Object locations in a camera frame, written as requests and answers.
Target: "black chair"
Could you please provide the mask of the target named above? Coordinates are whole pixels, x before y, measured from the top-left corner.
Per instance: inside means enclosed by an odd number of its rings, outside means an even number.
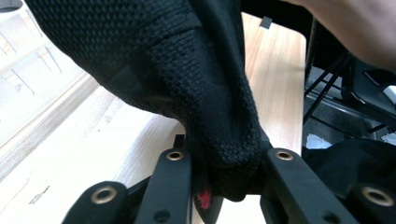
[[[367,71],[388,73],[386,85],[375,84],[368,76]],[[367,130],[368,133],[376,132],[382,128],[390,127],[396,130],[395,105],[383,93],[391,84],[396,85],[396,76],[386,70],[379,69],[356,59],[349,51],[345,51],[323,74],[305,91],[306,97],[324,78],[330,75],[330,80],[318,94],[317,99],[304,115],[304,124],[311,118],[315,109],[323,100],[329,89],[339,77],[342,78],[341,95],[338,104],[358,111],[370,119],[376,120],[380,125]]]
[[[355,110],[382,123],[372,131],[386,126],[396,130],[395,104],[383,92],[389,85],[396,85],[396,75],[394,73],[379,69],[358,59],[353,60],[349,76],[343,78],[341,93],[344,102]]]

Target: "black mesh fabric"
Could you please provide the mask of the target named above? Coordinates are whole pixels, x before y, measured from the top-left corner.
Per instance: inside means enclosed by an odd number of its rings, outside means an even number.
[[[48,38],[125,103],[179,120],[241,201],[262,154],[233,0],[26,0]]]
[[[303,159],[339,198],[351,185],[375,184],[396,193],[396,146],[372,139],[348,139],[326,150],[303,150]]]

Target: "chair leg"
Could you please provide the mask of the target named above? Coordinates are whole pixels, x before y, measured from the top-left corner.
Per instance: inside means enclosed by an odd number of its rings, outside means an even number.
[[[308,80],[314,64],[314,59],[318,49],[320,27],[320,23],[315,19],[315,17],[312,17],[311,35],[309,36],[309,44],[305,61],[305,82]]]
[[[322,75],[320,75],[320,77],[317,78],[317,80],[315,80],[315,82],[312,83],[312,85],[304,92],[304,97],[306,97],[309,92],[311,92],[327,75],[332,73],[337,67],[341,66],[343,60],[346,58],[347,55],[348,51],[344,52],[340,57],[338,57],[337,60],[335,60],[335,62],[332,63],[330,67],[326,71],[324,71]]]
[[[375,133],[375,132],[377,132],[377,131],[379,131],[379,130],[385,128],[385,127],[387,127],[387,125],[385,125],[385,124],[380,124],[380,125],[378,125],[378,126],[375,126],[374,128],[368,129],[368,130],[367,130],[367,133]]]
[[[335,63],[332,64],[331,68],[327,71],[325,71],[320,77],[324,78],[326,77],[330,72],[332,72],[332,70],[335,70],[335,72],[333,73],[332,77],[330,78],[329,82],[326,84],[326,86],[323,88],[323,90],[320,92],[318,98],[315,100],[315,102],[311,105],[311,107],[308,109],[308,111],[306,112],[306,114],[304,115],[304,119],[303,119],[303,125],[306,124],[306,122],[308,121],[308,119],[312,116],[312,114],[314,113],[315,109],[318,107],[318,105],[320,104],[320,102],[323,100],[324,96],[327,94],[327,92],[329,91],[329,89],[332,87],[332,85],[334,84],[335,80],[337,78],[339,78],[341,76],[341,71],[345,68],[345,66],[350,62],[350,60],[353,58],[353,55],[347,51],[346,53],[344,53],[342,55],[342,57],[340,57],[339,59],[336,60]]]

